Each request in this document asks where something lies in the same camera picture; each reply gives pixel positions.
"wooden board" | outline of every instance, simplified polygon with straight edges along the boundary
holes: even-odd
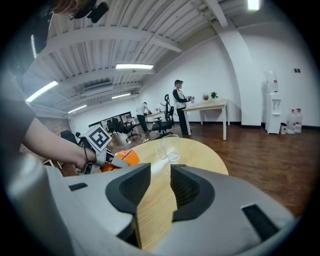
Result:
[[[157,139],[133,148],[140,163],[151,163],[151,183],[137,208],[142,249],[146,251],[151,251],[171,228],[173,212],[177,209],[170,187],[170,164],[156,155],[160,143]],[[187,138],[180,138],[176,146],[181,155],[177,164],[228,175],[224,162],[208,146]]]
[[[197,105],[192,105],[190,107],[185,108],[183,111],[196,111],[196,110],[205,110],[205,109],[222,109],[226,104],[228,103],[227,100],[215,100],[215,101],[209,101],[200,103]]]

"air conditioner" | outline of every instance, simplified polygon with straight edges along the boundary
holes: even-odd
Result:
[[[96,94],[101,94],[105,92],[112,91],[114,89],[114,85],[112,82],[103,82],[99,84],[92,85],[88,88],[82,90],[81,96],[82,97],[89,97]]]

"clear glass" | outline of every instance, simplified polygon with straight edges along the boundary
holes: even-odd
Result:
[[[170,163],[177,162],[181,155],[179,154],[180,138],[176,134],[171,134],[163,137],[160,145],[156,148],[156,155],[161,160],[168,159]]]

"support column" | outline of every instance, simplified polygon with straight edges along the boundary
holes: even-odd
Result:
[[[219,22],[215,22],[213,27],[228,52],[236,75],[241,102],[241,124],[261,126],[262,81],[259,79],[259,70],[249,49],[239,31],[229,20],[227,27],[222,27]]]

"white wall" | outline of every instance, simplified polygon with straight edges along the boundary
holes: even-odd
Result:
[[[194,103],[202,102],[203,94],[217,92],[219,98],[230,100],[230,117],[240,121],[240,98],[236,77],[231,60],[219,37],[211,38],[184,53],[174,60],[140,90],[140,99],[147,102],[151,111],[159,103],[165,103],[165,94],[169,94],[174,105],[172,92],[175,80],[183,80],[182,91],[185,96],[195,96]],[[205,121],[221,120],[221,110],[206,111]],[[200,121],[198,112],[189,113],[190,121]]]
[[[284,22],[257,24],[239,32],[258,68],[276,72],[282,121],[286,122],[289,109],[300,108],[303,125],[320,126],[319,70],[299,34]],[[294,73],[294,68],[301,73]]]
[[[320,79],[307,48],[295,32],[284,22],[269,22],[242,27],[239,30],[261,71],[276,71],[279,91],[282,94],[282,121],[291,108],[301,108],[303,125],[320,126]],[[293,72],[300,68],[301,73]],[[195,104],[202,102],[203,93],[215,91],[221,99],[230,102],[230,120],[241,121],[241,103],[235,72],[229,55],[215,36],[185,52],[157,73],[140,90],[141,101],[148,102],[152,111],[164,103],[169,94],[173,104],[174,81],[183,80],[185,96],[195,96]],[[221,121],[221,111],[206,111],[205,121]],[[189,114],[190,121],[200,121],[198,112]]]
[[[108,119],[122,113],[131,112],[133,117],[136,116],[135,98],[114,100],[111,103],[101,105],[97,108],[75,114],[72,116],[73,123],[77,132],[84,134],[88,131],[89,125]]]

